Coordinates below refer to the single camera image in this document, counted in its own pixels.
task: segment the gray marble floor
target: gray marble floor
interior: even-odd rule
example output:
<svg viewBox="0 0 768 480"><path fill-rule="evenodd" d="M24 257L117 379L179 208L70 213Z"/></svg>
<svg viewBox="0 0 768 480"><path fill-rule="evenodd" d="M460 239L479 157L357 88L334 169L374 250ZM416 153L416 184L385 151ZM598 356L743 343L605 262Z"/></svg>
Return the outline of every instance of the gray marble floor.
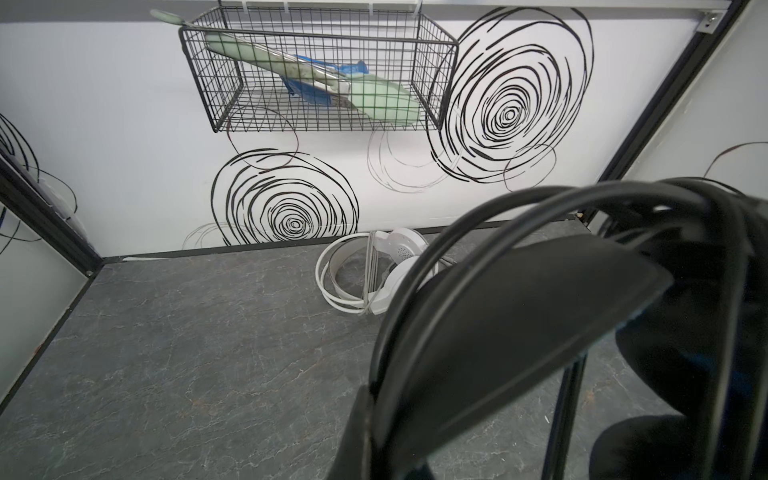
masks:
<svg viewBox="0 0 768 480"><path fill-rule="evenodd" d="M556 222L528 241L573 233L580 223ZM0 416L0 477L324 478L380 318L323 301L323 247L106 266ZM558 385L446 446L435 472L537 478ZM589 356L568 477L586 477L608 425L668 411L604 339Z"/></svg>

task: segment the white panel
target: white panel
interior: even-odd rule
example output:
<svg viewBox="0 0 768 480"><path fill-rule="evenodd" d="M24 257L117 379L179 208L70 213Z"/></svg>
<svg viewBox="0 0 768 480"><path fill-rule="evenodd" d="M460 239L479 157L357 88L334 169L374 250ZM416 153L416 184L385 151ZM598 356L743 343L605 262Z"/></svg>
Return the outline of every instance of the white panel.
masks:
<svg viewBox="0 0 768 480"><path fill-rule="evenodd" d="M0 222L0 233L2 398L86 279L43 240L26 241L38 236L8 210Z"/></svg>
<svg viewBox="0 0 768 480"><path fill-rule="evenodd" d="M627 178L703 176L768 198L768 2L751 2Z"/></svg>
<svg viewBox="0 0 768 480"><path fill-rule="evenodd" d="M486 11L479 8L476 15ZM301 237L304 233L296 231L302 229L312 236L319 231L445 225L508 189L537 182L583 185L597 180L689 41L700 16L592 9L584 10L587 20L582 21L573 12L551 11L571 19L569 25L580 32L585 48L594 46L594 65L578 101L581 107L573 111L578 114L561 129L562 135L548 137L541 146L543 160L528 164L536 167L520 177L508 175L506 185L468 182L445 178L431 160L430 139L434 143L435 137L423 131L393 132L388 138L380 132L299 132L300 151L306 154L300 162L308 169L306 174L316 175L309 170L318 166L338 172L347 183L329 191L346 197L351 190L358 209L343 212L347 221L354 221L340 229L284 218L284 224L277 226L283 237ZM540 21L542 15L550 14L528 12L505 20L494 35ZM457 37L474 21L450 15L436 18ZM571 55L568 65L584 63L572 56L574 39L563 32L555 29L542 38L518 35L507 39L507 48L519 46L515 42L543 43L561 65L566 65L561 55ZM467 47L462 44L459 53ZM77 192L78 218L103 256L213 247L223 244L224 237L230 243L254 241L228 235L227 228L223 235L214 224L217 209L222 221L226 189L221 186L231 172L217 184L213 209L212 184L234 151L225 134L210 130L175 28L160 23L6 24L0 25L0 57L4 59L0 113L13 119L49 170ZM582 75L574 71L572 78L578 81ZM578 86L571 87L573 102ZM561 101L568 96L567 88L561 85ZM296 150L290 132L239 133L233 134L233 141L240 151ZM516 155L497 151L501 156ZM325 188L320 185L328 177L319 179L316 189ZM397 183L416 187L401 188ZM255 225L250 227L274 229L278 220L267 218L274 211L252 211Z"/></svg>

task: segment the wire basket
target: wire basket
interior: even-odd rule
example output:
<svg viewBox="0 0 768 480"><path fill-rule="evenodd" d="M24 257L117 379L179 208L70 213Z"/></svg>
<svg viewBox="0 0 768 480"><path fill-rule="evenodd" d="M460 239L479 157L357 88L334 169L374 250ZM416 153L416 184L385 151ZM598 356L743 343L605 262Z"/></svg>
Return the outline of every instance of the wire basket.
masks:
<svg viewBox="0 0 768 480"><path fill-rule="evenodd" d="M220 4L192 24L181 27L179 36L214 131L432 130L445 119L458 42L421 13L343 8L286 12ZM211 33L326 70L358 77L368 73L394 82L418 105L410 109L417 113L407 123L383 121L381 115L364 113L370 110L360 108L359 101L352 103L351 95L327 94L214 53L206 43Z"/></svg>

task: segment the headphone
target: headphone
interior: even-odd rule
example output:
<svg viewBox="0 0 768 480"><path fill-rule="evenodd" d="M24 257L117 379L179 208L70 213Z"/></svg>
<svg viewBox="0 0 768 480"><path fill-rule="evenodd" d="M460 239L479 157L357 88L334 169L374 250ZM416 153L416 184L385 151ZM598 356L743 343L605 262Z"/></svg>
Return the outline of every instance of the headphone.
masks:
<svg viewBox="0 0 768 480"><path fill-rule="evenodd" d="M428 245L423 235L409 228L395 228L389 233L378 230L370 233L353 233L334 241L320 254L315 265L315 282L323 298L333 308L342 312L360 314L370 310L378 315L387 310L392 295L397 291L403 277ZM359 298L339 286L336 282L336 274L347 259L362 249L366 249L366 276L362 298ZM376 288L378 253L389 255L396 266L386 277L384 284ZM444 266L452 264L451 259L442 258L441 263L435 265L424 281L432 278ZM330 274L336 295L326 290L323 285L327 273Z"/></svg>

